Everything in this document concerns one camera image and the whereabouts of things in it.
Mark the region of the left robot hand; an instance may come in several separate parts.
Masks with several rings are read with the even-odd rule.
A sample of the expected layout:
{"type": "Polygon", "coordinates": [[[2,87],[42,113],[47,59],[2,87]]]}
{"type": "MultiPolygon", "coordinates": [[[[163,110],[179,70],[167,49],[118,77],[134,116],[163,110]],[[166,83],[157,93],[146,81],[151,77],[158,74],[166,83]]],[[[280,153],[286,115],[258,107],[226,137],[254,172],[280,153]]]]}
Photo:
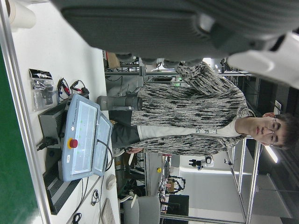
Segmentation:
{"type": "Polygon", "coordinates": [[[54,0],[92,47],[129,60],[227,58],[236,68],[299,86],[296,0],[54,0]]]}

